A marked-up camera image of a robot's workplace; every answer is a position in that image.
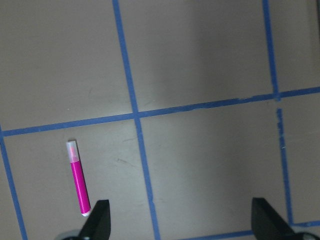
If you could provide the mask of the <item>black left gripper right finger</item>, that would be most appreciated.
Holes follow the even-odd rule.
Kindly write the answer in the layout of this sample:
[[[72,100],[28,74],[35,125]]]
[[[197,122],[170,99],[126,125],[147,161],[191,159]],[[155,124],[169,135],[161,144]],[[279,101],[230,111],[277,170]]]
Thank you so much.
[[[294,230],[262,197],[252,198],[251,230],[257,240],[286,240],[295,235]]]

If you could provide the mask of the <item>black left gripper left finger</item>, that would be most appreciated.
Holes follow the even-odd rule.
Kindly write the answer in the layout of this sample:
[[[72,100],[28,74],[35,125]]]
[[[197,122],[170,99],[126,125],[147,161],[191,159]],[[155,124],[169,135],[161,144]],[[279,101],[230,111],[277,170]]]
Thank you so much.
[[[111,235],[109,200],[98,200],[80,230],[78,240],[108,240]]]

